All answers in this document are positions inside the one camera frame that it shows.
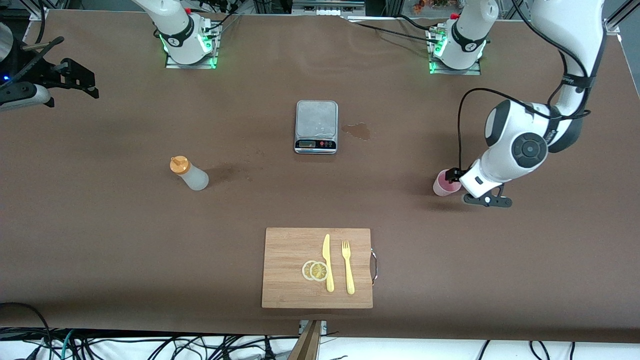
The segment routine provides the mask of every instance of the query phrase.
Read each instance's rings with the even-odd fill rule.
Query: pink cup
[[[447,172],[446,169],[442,170],[438,174],[436,181],[433,183],[433,192],[435,192],[436,195],[438,196],[451,195],[452,193],[460,190],[460,188],[462,187],[461,183],[458,183],[458,182],[450,183],[446,181],[444,178],[446,172]]]

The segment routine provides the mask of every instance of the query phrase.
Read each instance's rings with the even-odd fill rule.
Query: orange bottle cap
[[[184,156],[176,156],[171,158],[171,171],[175,172],[177,175],[185,174],[191,168],[191,163]]]

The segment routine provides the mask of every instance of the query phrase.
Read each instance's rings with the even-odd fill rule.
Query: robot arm
[[[179,0],[132,0],[151,17],[164,44],[164,50],[177,63],[189,65],[213,50],[211,20],[189,13]]]
[[[452,69],[471,67],[482,56],[486,36],[498,19],[498,12],[495,0],[467,1],[458,19],[444,23],[446,36],[434,56]]]
[[[535,1],[532,21],[560,50],[564,75],[558,101],[522,104],[503,101],[489,114],[484,137],[489,149],[460,177],[475,198],[536,170],[550,152],[571,146],[580,135],[582,116],[605,45],[604,0]]]

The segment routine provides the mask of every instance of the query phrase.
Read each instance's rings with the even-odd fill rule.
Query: wooden cutting board
[[[331,268],[335,290],[326,283],[309,281],[302,266],[309,260],[324,261],[324,236],[331,238]],[[351,271],[355,293],[347,294],[342,241],[351,248]],[[371,283],[371,230],[269,227],[264,240],[262,307],[286,309],[370,309],[373,307]]]

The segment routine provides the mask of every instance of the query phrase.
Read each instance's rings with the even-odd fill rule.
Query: table
[[[291,334],[326,319],[342,336],[640,340],[640,101],[616,37],[580,140],[508,183],[505,210],[431,184],[456,165],[464,92],[544,102],[559,82],[557,51],[523,24],[496,23],[481,76],[431,75],[424,44],[322,16],[241,17],[218,69],[168,70],[153,29],[144,13],[50,12],[45,40],[66,40],[47,59],[94,71],[100,99],[54,90],[54,109],[2,115],[0,300],[53,327]],[[370,139],[295,154],[301,99],[336,101]],[[465,164],[501,100],[465,104]],[[208,189],[170,172],[178,154]],[[371,228],[374,308],[262,309],[266,227]]]

